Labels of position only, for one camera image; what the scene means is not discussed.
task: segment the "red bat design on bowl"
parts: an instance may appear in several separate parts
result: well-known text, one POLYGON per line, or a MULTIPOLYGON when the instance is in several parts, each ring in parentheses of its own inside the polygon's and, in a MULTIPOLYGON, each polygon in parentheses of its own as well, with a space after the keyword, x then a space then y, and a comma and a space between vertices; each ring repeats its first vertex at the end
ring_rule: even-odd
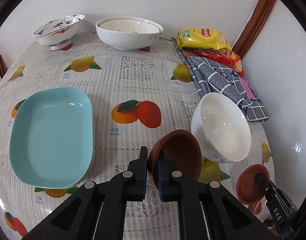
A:
POLYGON ((68 29, 70 29, 70 28, 73 28, 73 27, 68 27, 68 28, 66 28, 66 29, 61 29, 61 30, 55 32, 53 35, 55 35, 55 34, 57 34, 57 33, 64 33, 64 32, 66 32, 66 31, 67 31, 68 29))

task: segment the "terracotta bowl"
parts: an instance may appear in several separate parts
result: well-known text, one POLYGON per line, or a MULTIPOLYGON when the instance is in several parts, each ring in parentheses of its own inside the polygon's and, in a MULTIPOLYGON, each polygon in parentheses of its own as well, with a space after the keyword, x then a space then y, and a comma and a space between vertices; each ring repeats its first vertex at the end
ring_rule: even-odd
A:
POLYGON ((186 130, 175 130, 161 138, 148 157, 147 170, 150 180, 158 185, 157 158, 161 149, 165 159, 173 161, 178 171, 189 174, 198 181, 202 168, 202 154, 195 137, 186 130))
POLYGON ((237 180, 236 195, 238 200, 245 205, 256 204, 265 195, 265 192, 254 182, 254 176, 258 173, 263 173, 270 180, 269 171, 261 164, 248 167, 237 180))

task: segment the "light blue plastic tray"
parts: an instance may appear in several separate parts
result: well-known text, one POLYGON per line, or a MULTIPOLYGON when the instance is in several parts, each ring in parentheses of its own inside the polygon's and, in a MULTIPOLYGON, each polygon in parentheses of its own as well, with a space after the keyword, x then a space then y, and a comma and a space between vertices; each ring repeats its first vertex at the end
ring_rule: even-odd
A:
POLYGON ((31 95, 20 106, 10 141, 10 161, 24 183, 70 188, 93 159, 93 116, 88 96, 73 87, 31 95))

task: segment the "red chip bag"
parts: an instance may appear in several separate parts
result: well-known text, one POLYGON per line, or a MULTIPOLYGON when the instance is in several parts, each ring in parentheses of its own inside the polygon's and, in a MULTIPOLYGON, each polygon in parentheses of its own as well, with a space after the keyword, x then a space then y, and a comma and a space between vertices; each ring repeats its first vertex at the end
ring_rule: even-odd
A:
POLYGON ((194 50, 194 52, 201 57, 206 57, 218 63, 226 65, 230 69, 233 69, 238 75, 245 77, 244 71, 242 69, 240 56, 231 50, 219 49, 214 51, 206 49, 196 49, 194 50))

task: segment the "silver screw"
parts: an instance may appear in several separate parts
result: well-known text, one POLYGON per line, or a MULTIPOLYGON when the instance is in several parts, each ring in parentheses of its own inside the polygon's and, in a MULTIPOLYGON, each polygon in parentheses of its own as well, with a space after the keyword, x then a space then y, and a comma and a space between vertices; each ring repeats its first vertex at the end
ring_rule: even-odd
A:
POLYGON ((210 182, 210 186, 213 188, 218 188, 220 184, 217 181, 213 180, 210 182))
POLYGON ((182 176, 182 173, 180 171, 173 171, 172 176, 178 178, 182 176))
POLYGON ((125 178, 130 178, 133 176, 133 173, 131 171, 124 171, 123 172, 123 177, 125 178))
POLYGON ((94 185, 95 185, 94 182, 88 181, 88 182, 86 182, 86 183, 84 184, 84 187, 85 187, 85 188, 92 188, 92 187, 94 187, 94 185))

